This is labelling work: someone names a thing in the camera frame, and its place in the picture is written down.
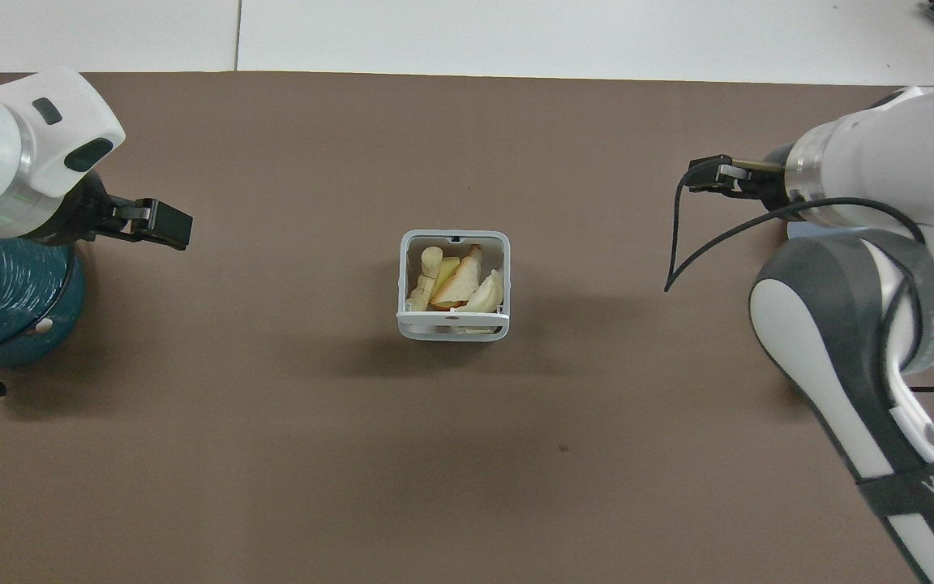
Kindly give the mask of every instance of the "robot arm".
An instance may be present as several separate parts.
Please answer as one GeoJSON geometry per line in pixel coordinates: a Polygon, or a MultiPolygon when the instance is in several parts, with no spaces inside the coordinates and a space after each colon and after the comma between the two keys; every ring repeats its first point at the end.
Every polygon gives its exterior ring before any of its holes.
{"type": "Polygon", "coordinates": [[[74,71],[0,85],[0,238],[66,245],[103,235],[185,249],[192,217],[108,195],[92,170],[123,140],[114,112],[74,71]]]}
{"type": "Polygon", "coordinates": [[[750,314],[872,512],[934,583],[934,424],[900,375],[934,362],[934,255],[883,230],[796,239],[756,278],[750,314]]]}
{"type": "Polygon", "coordinates": [[[696,161],[682,184],[822,226],[872,228],[789,241],[756,278],[749,310],[872,512],[934,583],[934,424],[901,375],[934,363],[934,88],[894,93],[765,161],[696,161]],[[878,210],[829,204],[842,197],[898,210],[926,244],[878,210]]]}

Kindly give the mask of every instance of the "white plastic container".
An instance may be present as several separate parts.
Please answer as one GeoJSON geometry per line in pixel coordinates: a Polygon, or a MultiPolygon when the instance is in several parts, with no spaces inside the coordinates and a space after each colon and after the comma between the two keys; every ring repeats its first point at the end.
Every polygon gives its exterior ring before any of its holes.
{"type": "Polygon", "coordinates": [[[511,241],[498,230],[411,230],[399,250],[399,307],[396,310],[403,336],[419,341],[497,341],[511,328],[511,241]],[[503,303],[495,313],[466,311],[411,311],[405,301],[420,276],[420,254],[440,247],[445,256],[464,258],[472,244],[482,248],[482,279],[492,270],[503,274],[503,303]],[[492,333],[471,332],[493,328],[492,333]]]}

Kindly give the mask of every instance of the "food piece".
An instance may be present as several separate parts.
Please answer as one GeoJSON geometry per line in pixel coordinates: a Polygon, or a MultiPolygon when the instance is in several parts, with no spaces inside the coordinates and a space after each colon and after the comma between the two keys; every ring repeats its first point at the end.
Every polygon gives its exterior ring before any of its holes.
{"type": "Polygon", "coordinates": [[[434,298],[431,306],[438,309],[452,309],[462,307],[470,295],[478,289],[478,281],[482,275],[482,247],[471,245],[470,253],[460,261],[460,265],[453,270],[452,276],[445,281],[434,298]]]}
{"type": "Polygon", "coordinates": [[[409,293],[407,303],[411,311],[427,310],[427,300],[431,299],[431,293],[435,291],[435,282],[437,282],[438,272],[442,264],[442,249],[440,247],[428,247],[420,254],[420,277],[416,278],[416,288],[409,293]]]}
{"type": "Polygon", "coordinates": [[[445,281],[452,276],[453,271],[456,270],[456,266],[460,265],[460,258],[442,258],[442,265],[438,269],[438,277],[435,281],[435,292],[441,290],[442,285],[445,284],[445,281]]]}
{"type": "Polygon", "coordinates": [[[481,286],[471,294],[463,307],[457,309],[465,313],[491,313],[503,302],[503,274],[492,270],[481,286]]]}
{"type": "Polygon", "coordinates": [[[456,335],[493,335],[497,326],[452,326],[456,335]]]}

